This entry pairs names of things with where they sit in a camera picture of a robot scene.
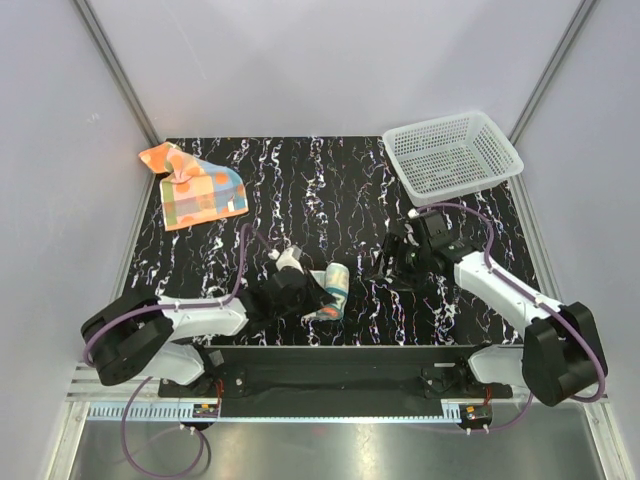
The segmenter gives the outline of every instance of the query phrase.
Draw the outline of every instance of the metal floor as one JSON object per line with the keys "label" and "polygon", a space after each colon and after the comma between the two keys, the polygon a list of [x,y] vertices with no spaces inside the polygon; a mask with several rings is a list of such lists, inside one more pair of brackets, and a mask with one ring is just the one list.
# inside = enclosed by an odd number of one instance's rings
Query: metal floor
{"label": "metal floor", "polygon": [[[517,413],[513,405],[494,407],[494,425],[505,423]],[[145,478],[122,460],[119,425],[105,421],[86,423],[72,479]],[[144,445],[169,426],[159,422],[130,423],[130,449]],[[458,431],[458,427],[442,425],[219,424],[206,431],[212,448],[209,467],[204,470],[203,457],[195,470],[201,473],[189,478],[605,478],[585,410],[575,404],[553,409],[534,404],[522,423],[505,432],[467,437]],[[185,432],[173,432],[136,455],[136,460],[154,473],[174,474],[191,463],[197,443]]]}

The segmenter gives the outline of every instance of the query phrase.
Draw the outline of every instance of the basket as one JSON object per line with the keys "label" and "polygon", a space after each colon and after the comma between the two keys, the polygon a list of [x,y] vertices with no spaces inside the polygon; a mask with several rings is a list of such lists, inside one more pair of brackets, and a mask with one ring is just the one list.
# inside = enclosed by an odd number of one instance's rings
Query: basket
{"label": "basket", "polygon": [[505,134],[482,112],[394,128],[383,140],[417,207],[495,187],[524,168]]}

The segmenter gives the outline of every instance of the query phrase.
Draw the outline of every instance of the checkered towel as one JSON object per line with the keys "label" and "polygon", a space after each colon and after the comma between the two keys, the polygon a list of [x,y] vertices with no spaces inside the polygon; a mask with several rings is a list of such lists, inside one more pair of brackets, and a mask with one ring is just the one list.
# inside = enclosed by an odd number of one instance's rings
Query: checkered towel
{"label": "checkered towel", "polygon": [[167,230],[249,211],[242,179],[233,170],[198,160],[169,142],[145,150],[140,159],[154,173],[171,173],[160,181]]}

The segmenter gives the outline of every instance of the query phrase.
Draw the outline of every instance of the white wall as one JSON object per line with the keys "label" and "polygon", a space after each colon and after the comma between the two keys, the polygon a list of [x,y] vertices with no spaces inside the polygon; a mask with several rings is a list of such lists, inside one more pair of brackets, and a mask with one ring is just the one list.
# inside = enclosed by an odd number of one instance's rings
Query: white wall
{"label": "white wall", "polygon": [[109,301],[145,141],[68,0],[1,2],[0,471],[40,478]]}
{"label": "white wall", "polygon": [[579,0],[92,0],[161,136],[510,131]]}
{"label": "white wall", "polygon": [[599,3],[517,148],[563,299],[596,315],[640,473],[638,25],[636,0]]}

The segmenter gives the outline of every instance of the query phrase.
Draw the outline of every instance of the table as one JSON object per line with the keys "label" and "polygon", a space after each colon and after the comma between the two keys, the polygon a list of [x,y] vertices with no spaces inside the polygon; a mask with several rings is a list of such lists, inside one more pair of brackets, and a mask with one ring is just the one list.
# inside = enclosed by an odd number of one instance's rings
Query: table
{"label": "table", "polygon": [[[363,279],[388,230],[402,232],[412,205],[380,137],[182,138],[184,151],[236,170],[245,182],[249,213],[165,232],[160,192],[153,186],[126,287],[148,285],[172,297],[227,293],[237,273],[238,232],[250,223],[281,249],[302,247],[303,266],[345,264],[351,273],[340,322],[280,320],[251,338],[194,339],[206,345],[442,345],[520,341],[513,328],[474,295],[443,277],[425,292],[395,292]],[[462,197],[494,221],[493,257],[538,288],[506,183]],[[447,211],[450,228],[483,243],[477,219]],[[245,285],[264,279],[266,253],[249,243]]]}

